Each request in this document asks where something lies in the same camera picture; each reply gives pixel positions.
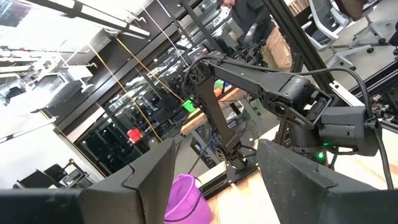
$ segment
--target man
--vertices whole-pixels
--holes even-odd
[[[245,42],[262,45],[262,56],[269,68],[289,72],[292,67],[292,54],[279,27],[271,19],[271,14],[262,0],[218,0],[222,6],[231,8],[232,18],[245,35]]]

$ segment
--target white wall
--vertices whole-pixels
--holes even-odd
[[[37,123],[45,122],[40,113],[29,114],[29,119]],[[52,124],[21,135],[10,141],[0,143],[0,189],[9,189],[36,169],[44,171],[54,164],[64,166],[69,159],[75,162],[95,181],[102,175],[67,140],[53,131]]]

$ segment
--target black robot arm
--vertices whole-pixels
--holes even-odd
[[[336,98],[305,77],[263,72],[212,52],[188,68],[183,89],[193,95],[215,130],[219,154],[238,171],[250,160],[241,152],[241,136],[229,129],[212,91],[216,78],[258,98],[266,110],[287,121],[293,150],[309,159],[315,159],[317,153],[326,150],[339,153],[338,147],[353,148],[348,154],[374,156],[377,153],[378,144],[372,129],[377,125],[370,125],[377,124],[377,120],[367,116],[364,106],[334,107]]]

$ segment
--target wire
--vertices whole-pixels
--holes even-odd
[[[383,143],[383,140],[381,139],[381,135],[377,132],[377,130],[374,130],[374,132],[376,133],[376,139],[379,143],[381,161],[382,161],[384,176],[386,177],[387,189],[389,189],[389,190],[394,189],[394,183],[393,183],[392,177],[391,177],[390,163],[388,162],[386,148],[384,147],[384,143]]]
[[[365,82],[363,82],[362,78],[358,75],[358,73],[352,71],[351,69],[344,68],[344,67],[333,67],[333,68],[324,68],[324,69],[319,69],[311,72],[302,72],[302,73],[297,73],[298,75],[302,76],[308,76],[308,75],[323,75],[325,72],[334,72],[334,71],[342,71],[342,72],[347,72],[349,73],[355,81],[358,83],[359,88],[361,89],[363,98],[364,98],[364,104],[366,108],[366,112],[368,113],[369,118],[372,118],[373,111],[372,111],[372,104],[371,100],[369,97],[368,89],[366,88]]]
[[[239,138],[241,138],[243,136],[243,134],[246,132],[248,125],[249,125],[249,121],[250,121],[250,115],[249,115],[248,121],[246,122],[246,125],[245,125],[243,131],[240,131],[241,136]]]
[[[91,46],[91,44],[88,44],[88,47],[94,52],[94,54],[98,57],[98,59],[102,62],[102,64],[105,66],[105,68],[108,70],[108,72],[112,75],[112,77],[116,80],[116,82],[120,85],[120,87],[122,88],[122,90],[127,94],[128,97],[130,97],[131,101],[134,103],[134,106],[138,109],[138,111],[140,112],[140,114],[142,115],[142,117],[146,120],[146,122],[148,123],[149,127],[151,128],[151,130],[154,132],[154,134],[156,135],[156,137],[159,139],[160,142],[162,142],[162,139],[159,137],[159,135],[156,133],[154,127],[151,125],[150,121],[148,120],[148,118],[145,116],[145,114],[142,112],[142,110],[140,109],[140,107],[138,106],[138,104],[136,103],[136,101],[132,98],[132,96],[129,94],[129,92],[127,92],[127,90],[122,86],[122,84],[120,83],[120,81],[118,80],[118,78],[116,78],[113,74],[113,72],[109,69],[109,67],[105,64],[104,60],[101,58],[101,56],[97,53],[96,50],[94,50],[94,48]]]
[[[158,25],[158,23],[156,23],[156,21],[154,20],[154,18],[152,18],[152,16],[150,16],[150,14],[147,12],[146,8],[144,6],[141,6],[141,8],[146,12],[146,14],[148,15],[148,17],[154,21],[154,24],[160,29],[160,31],[162,31],[162,33],[166,36],[166,38],[170,41],[170,43],[173,45],[174,49],[177,51],[177,54],[181,57],[181,59],[184,61],[184,63],[188,66],[189,64],[185,61],[184,57],[181,55],[180,51],[178,50],[178,48],[174,45],[174,43],[172,42],[172,40],[170,40],[170,37],[164,32],[164,30],[162,28],[160,28],[160,26]]]
[[[156,77],[156,74],[153,74],[152,71],[150,71],[118,38],[116,38],[116,40],[120,43],[120,45],[122,45],[122,47],[124,47],[124,49],[127,50],[127,52],[129,52],[131,54],[131,56],[134,57],[134,59],[137,60],[137,62],[144,67],[144,69],[146,69],[148,71],[148,73],[152,74],[152,76],[160,83],[164,86],[164,88],[166,88],[169,92],[171,92],[171,94],[173,94],[175,97],[177,97],[181,102],[184,102],[181,97],[179,97],[177,94],[175,94],[166,84],[164,84],[160,79],[158,79]]]
[[[250,131],[251,134],[253,135],[253,137],[255,139],[257,139],[258,137],[260,137],[260,136],[258,136],[258,134],[259,134],[259,126],[252,119],[250,119],[249,121],[253,122],[253,124],[256,125],[256,134],[254,134],[252,130],[248,130],[248,131]]]
[[[210,138],[210,141],[207,143],[206,147],[203,148],[203,150],[199,153],[199,156],[197,157],[196,161],[193,163],[191,169],[188,171],[188,174],[191,174],[193,168],[198,164],[199,159],[202,157],[202,155],[205,153],[207,147],[209,147],[210,143],[213,141],[214,135]]]

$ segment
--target purple bucket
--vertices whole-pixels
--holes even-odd
[[[195,178],[192,175],[180,174],[173,181],[164,220],[166,224],[210,223],[210,207],[196,187]]]

